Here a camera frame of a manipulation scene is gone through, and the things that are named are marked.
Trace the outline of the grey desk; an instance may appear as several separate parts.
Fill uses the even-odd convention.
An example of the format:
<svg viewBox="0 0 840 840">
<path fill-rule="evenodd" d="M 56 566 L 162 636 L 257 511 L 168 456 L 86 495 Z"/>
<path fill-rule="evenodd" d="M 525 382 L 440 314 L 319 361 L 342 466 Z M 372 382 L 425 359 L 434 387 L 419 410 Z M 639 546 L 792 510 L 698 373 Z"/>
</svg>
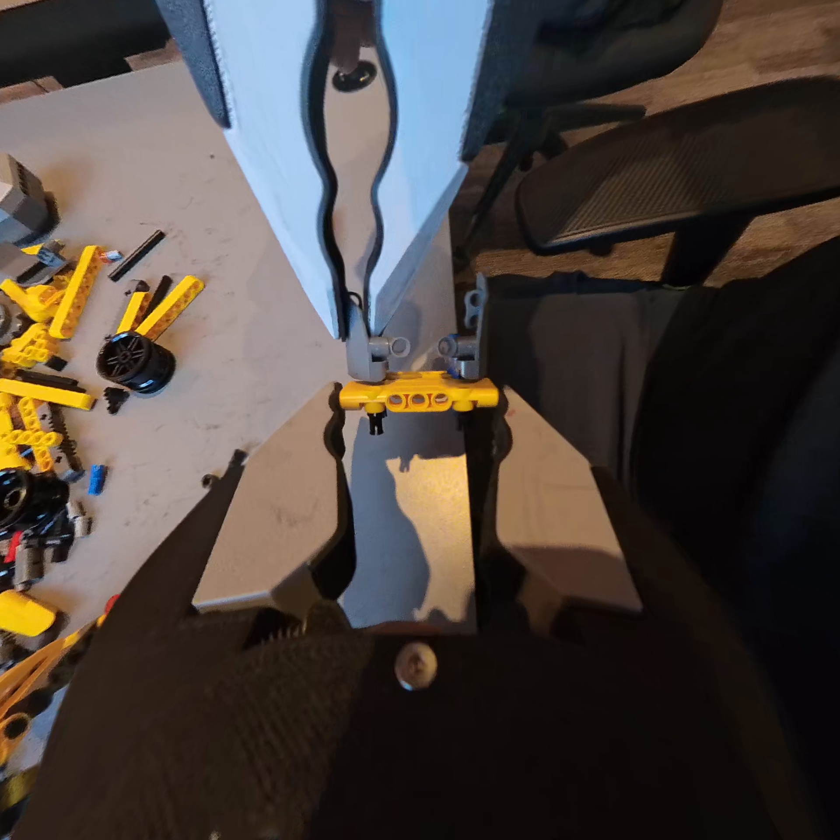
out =
<svg viewBox="0 0 840 840">
<path fill-rule="evenodd" d="M 1 127 L 2 151 L 55 194 L 67 252 L 128 254 L 159 228 L 164 243 L 135 276 L 152 287 L 163 276 L 205 283 L 162 337 L 172 382 L 115 416 L 95 360 L 125 281 L 96 280 L 66 345 L 65 375 L 98 399 L 89 412 L 68 410 L 66 426 L 84 465 L 108 468 L 100 496 L 78 485 L 92 534 L 35 587 L 66 615 L 66 635 L 121 592 L 202 497 L 205 475 L 223 472 L 236 449 L 253 452 L 347 369 L 183 63 L 5 103 Z M 390 417 L 372 437 L 351 413 L 344 439 L 348 475 L 359 470 L 351 622 L 473 628 L 466 458 L 452 414 Z"/>
</svg>

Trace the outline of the black toy wheel hub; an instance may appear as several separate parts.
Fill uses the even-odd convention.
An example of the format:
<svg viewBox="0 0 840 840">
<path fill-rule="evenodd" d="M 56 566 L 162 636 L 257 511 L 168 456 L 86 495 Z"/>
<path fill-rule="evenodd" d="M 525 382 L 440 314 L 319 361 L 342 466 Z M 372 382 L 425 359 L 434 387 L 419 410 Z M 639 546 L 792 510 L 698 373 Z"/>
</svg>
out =
<svg viewBox="0 0 840 840">
<path fill-rule="evenodd" d="M 2 535 L 47 527 L 66 509 L 69 495 L 68 484 L 52 473 L 2 469 Z"/>
</svg>

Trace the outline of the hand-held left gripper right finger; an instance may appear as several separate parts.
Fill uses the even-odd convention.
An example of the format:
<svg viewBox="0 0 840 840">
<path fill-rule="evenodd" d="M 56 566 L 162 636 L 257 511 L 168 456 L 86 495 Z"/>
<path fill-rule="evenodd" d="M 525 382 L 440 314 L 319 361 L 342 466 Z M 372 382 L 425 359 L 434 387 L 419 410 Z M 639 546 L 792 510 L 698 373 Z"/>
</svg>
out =
<svg viewBox="0 0 840 840">
<path fill-rule="evenodd" d="M 592 466 L 571 443 L 509 386 L 469 443 L 481 612 L 643 611 Z"/>
</svg>

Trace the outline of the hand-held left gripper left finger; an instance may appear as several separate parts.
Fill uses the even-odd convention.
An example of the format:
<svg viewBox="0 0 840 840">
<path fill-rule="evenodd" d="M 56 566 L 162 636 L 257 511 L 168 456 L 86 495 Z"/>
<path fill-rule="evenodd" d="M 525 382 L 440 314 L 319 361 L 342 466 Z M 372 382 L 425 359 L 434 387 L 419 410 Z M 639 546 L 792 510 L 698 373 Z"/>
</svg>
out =
<svg viewBox="0 0 840 840">
<path fill-rule="evenodd" d="M 349 587 L 356 553 L 340 390 L 325 385 L 245 460 L 192 599 L 199 612 L 305 614 Z"/>
</svg>

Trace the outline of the black spoked toy wheel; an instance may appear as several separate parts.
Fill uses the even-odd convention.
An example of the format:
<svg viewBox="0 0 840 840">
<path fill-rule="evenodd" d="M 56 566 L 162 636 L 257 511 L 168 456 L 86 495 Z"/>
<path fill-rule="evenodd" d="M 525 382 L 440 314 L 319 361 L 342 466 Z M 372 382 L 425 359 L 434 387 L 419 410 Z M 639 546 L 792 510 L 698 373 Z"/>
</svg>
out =
<svg viewBox="0 0 840 840">
<path fill-rule="evenodd" d="M 140 396 L 165 389 L 175 373 L 174 354 L 135 331 L 108 337 L 96 359 L 96 369 L 107 382 Z"/>
</svg>

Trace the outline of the black office chair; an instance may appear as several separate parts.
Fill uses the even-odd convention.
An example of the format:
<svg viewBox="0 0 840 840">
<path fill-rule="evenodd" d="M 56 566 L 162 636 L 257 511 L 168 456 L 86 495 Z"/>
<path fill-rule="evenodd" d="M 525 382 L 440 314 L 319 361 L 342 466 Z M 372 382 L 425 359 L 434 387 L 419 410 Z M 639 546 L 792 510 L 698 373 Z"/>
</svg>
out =
<svg viewBox="0 0 840 840">
<path fill-rule="evenodd" d="M 524 66 L 478 129 L 468 159 L 487 145 L 503 144 L 496 169 L 471 210 L 455 272 L 469 264 L 473 240 L 515 170 L 525 172 L 535 154 L 549 161 L 569 149 L 564 134 L 641 119 L 645 107 L 599 98 L 663 77 L 706 43 L 721 1 L 574 2 L 567 15 L 550 13 L 537 27 Z"/>
</svg>

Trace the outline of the grey toy motor block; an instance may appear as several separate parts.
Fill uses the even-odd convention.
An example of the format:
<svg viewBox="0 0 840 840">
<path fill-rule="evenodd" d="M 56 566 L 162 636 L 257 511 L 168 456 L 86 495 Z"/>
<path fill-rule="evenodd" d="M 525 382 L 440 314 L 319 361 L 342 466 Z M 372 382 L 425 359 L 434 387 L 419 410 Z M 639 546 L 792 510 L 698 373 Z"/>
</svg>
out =
<svg viewBox="0 0 840 840">
<path fill-rule="evenodd" d="M 58 225 L 54 197 L 35 173 L 8 153 L 1 153 L 2 268 L 26 257 L 25 247 L 46 246 L 55 254 L 64 249 L 51 237 Z"/>
</svg>

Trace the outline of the person's torso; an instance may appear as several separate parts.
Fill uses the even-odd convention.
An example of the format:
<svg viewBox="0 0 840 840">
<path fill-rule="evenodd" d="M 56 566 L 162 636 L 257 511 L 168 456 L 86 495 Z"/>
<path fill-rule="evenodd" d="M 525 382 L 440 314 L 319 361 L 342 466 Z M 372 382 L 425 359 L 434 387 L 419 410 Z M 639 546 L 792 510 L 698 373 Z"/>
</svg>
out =
<svg viewBox="0 0 840 840">
<path fill-rule="evenodd" d="M 648 364 L 637 501 L 738 618 L 838 838 L 839 242 L 684 292 Z"/>
</svg>

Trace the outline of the pile of loose toy bricks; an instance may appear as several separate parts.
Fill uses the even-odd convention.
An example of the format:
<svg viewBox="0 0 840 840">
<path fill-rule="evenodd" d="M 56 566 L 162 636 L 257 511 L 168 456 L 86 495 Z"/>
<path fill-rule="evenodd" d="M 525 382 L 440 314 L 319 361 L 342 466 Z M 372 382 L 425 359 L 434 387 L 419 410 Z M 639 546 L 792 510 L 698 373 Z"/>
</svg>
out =
<svg viewBox="0 0 840 840">
<path fill-rule="evenodd" d="M 4 269 L 2 278 L 1 467 L 52 473 L 68 484 L 70 495 L 66 509 L 47 527 L 1 533 L 3 668 L 45 642 L 58 624 L 59 610 L 33 597 L 32 588 L 43 580 L 46 566 L 66 561 L 74 543 L 92 530 L 80 492 L 72 488 L 81 480 L 88 486 L 90 467 L 79 457 L 65 411 L 91 412 L 99 398 L 64 374 L 63 353 L 103 267 L 121 261 L 120 252 L 97 245 L 86 246 L 74 260 L 41 245 L 23 252 L 26 257 Z M 102 345 L 117 333 L 135 331 L 165 348 L 161 337 L 204 288 L 204 281 L 191 275 L 178 282 L 163 276 L 156 287 L 137 281 L 125 292 L 126 302 Z M 150 397 L 100 378 L 108 415 L 119 413 L 132 396 Z"/>
</svg>

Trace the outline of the yellow and grey brick assembly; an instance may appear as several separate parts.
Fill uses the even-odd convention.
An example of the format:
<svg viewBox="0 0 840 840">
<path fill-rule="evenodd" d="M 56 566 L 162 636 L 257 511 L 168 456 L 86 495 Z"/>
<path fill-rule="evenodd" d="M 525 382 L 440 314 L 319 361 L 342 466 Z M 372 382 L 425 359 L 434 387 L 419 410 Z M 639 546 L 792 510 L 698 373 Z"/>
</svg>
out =
<svg viewBox="0 0 840 840">
<path fill-rule="evenodd" d="M 339 392 L 340 407 L 363 411 L 372 436 L 384 433 L 388 413 L 454 412 L 462 416 L 497 407 L 499 389 L 485 377 L 481 359 L 488 291 L 487 278 L 479 273 L 475 286 L 464 297 L 465 326 L 471 333 L 450 333 L 437 343 L 446 363 L 443 371 L 392 371 L 391 359 L 405 357 L 410 342 L 405 337 L 371 336 L 361 298 L 349 292 L 346 354 L 351 379 Z"/>
</svg>

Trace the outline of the long black toy axle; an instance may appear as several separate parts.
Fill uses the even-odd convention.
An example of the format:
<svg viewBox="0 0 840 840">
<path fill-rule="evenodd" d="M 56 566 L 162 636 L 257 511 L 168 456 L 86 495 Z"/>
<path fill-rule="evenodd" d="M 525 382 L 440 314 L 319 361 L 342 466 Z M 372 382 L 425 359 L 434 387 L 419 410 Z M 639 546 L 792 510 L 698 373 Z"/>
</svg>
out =
<svg viewBox="0 0 840 840">
<path fill-rule="evenodd" d="M 158 248 L 165 239 L 166 232 L 164 230 L 155 230 L 150 237 L 145 239 L 141 245 L 122 259 L 119 264 L 109 272 L 108 278 L 111 281 L 118 282 L 122 278 L 126 277 L 130 272 L 134 271 L 148 255 Z"/>
</svg>

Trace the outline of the partly built yellow toy vehicle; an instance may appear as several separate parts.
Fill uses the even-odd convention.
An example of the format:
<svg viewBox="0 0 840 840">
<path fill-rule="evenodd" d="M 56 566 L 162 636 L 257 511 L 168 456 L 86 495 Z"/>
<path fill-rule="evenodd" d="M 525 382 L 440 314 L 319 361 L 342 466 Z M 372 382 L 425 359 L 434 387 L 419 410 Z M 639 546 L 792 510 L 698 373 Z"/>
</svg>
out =
<svg viewBox="0 0 840 840">
<path fill-rule="evenodd" d="M 103 613 L 94 621 L 66 637 L 31 653 L 7 670 L 1 678 L 1 816 L 2 834 L 11 831 L 28 801 L 38 767 L 9 773 L 8 762 L 45 711 L 57 690 L 69 685 L 84 659 L 94 634 L 104 623 L 120 595 L 113 595 Z"/>
</svg>

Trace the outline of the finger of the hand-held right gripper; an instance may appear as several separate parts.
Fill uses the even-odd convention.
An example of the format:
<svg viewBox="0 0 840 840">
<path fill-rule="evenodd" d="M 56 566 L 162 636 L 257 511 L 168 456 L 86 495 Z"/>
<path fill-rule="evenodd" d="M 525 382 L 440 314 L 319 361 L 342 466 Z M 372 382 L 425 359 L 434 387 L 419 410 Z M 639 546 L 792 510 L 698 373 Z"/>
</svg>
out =
<svg viewBox="0 0 840 840">
<path fill-rule="evenodd" d="M 371 189 L 376 235 L 364 294 L 372 335 L 396 313 L 466 176 L 463 144 L 493 6 L 374 2 L 391 123 Z"/>
<path fill-rule="evenodd" d="M 311 305 L 331 336 L 345 340 L 332 227 L 338 186 L 324 125 L 329 3 L 212 1 L 205 14 L 228 145 Z"/>
</svg>

